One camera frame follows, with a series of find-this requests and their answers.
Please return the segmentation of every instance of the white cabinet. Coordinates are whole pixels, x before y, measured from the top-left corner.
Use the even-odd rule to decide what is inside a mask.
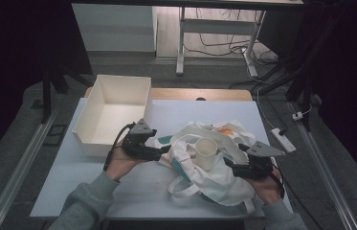
[[[73,4],[87,51],[156,50],[154,7]]]

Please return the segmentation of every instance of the human hand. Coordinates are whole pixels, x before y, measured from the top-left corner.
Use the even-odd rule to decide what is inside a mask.
[[[146,162],[145,160],[135,159],[128,156],[122,149],[122,142],[116,144],[112,153],[112,159],[106,173],[115,181],[119,181],[124,175],[128,174],[136,165]]]
[[[273,166],[273,175],[280,179],[279,170]],[[271,204],[280,199],[279,185],[270,177],[263,179],[245,179],[256,191],[256,194],[262,199],[264,204]]]

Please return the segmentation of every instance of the metal frame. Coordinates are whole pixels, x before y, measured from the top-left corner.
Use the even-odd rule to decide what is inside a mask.
[[[247,49],[243,49],[243,56],[247,63],[247,68],[252,77],[257,76],[256,67],[253,64],[251,53],[257,39],[259,28],[265,11],[261,11],[256,22],[250,21],[222,21],[210,19],[185,19],[185,8],[180,10],[180,34],[177,53],[176,75],[184,75],[184,34],[216,34],[216,35],[249,35],[250,44]]]
[[[297,112],[291,103],[288,103],[288,107],[292,113]],[[301,122],[298,122],[298,130],[300,131],[301,137],[312,157],[312,161],[315,163],[316,169],[324,182],[324,186],[327,188],[330,198],[334,201],[336,210],[339,213],[340,220],[345,226],[345,229],[357,230],[357,220],[348,206],[346,198],[340,190],[336,179],[327,166],[323,154],[316,144],[315,138]]]
[[[37,128],[37,131],[34,133],[33,139],[30,144],[27,146],[25,152],[23,153],[22,158],[14,169],[11,178],[9,179],[5,189],[0,195],[0,226],[5,220],[6,214],[8,213],[11,205],[17,196],[17,193],[20,190],[20,187],[23,184],[24,179],[26,178],[27,173],[29,172],[30,167],[32,166],[35,157],[37,156],[43,141],[50,130],[50,127],[56,118],[56,115],[61,108],[63,101],[63,96],[59,97],[59,103],[48,117],[45,124],[40,124]]]

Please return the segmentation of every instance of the white plastic bin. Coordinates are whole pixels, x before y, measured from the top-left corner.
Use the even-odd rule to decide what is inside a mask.
[[[73,129],[83,152],[105,157],[125,125],[146,120],[151,104],[151,78],[98,75]]]

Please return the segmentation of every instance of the aluminum rail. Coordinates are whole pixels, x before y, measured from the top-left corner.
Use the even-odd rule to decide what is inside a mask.
[[[288,106],[292,113],[296,113],[297,111],[294,109],[291,103],[288,103]],[[330,171],[327,163],[323,157],[321,150],[312,134],[308,132],[305,126],[298,122],[298,129],[301,133],[302,139],[306,144],[308,151],[312,157],[313,162],[316,165],[316,168],[319,172],[319,175],[324,182],[325,187],[327,188],[327,192],[330,195],[330,198],[334,201],[336,210],[339,213],[340,219],[345,226],[345,229],[348,230],[357,230],[357,221],[346,202],[346,198],[340,190],[335,178],[333,177],[332,172]]]
[[[27,146],[25,152],[23,153],[22,158],[14,169],[13,174],[11,175],[10,180],[6,184],[5,189],[0,195],[0,227],[5,220],[6,214],[8,213],[11,205],[16,197],[17,193],[20,190],[20,187],[23,184],[24,179],[26,178],[27,173],[29,172],[30,167],[32,166],[35,157],[40,150],[41,145],[50,130],[51,125],[53,124],[54,119],[62,105],[64,100],[63,96],[59,97],[59,102],[54,108],[52,114],[47,119],[45,124],[40,124],[34,133],[33,139],[30,144]]]

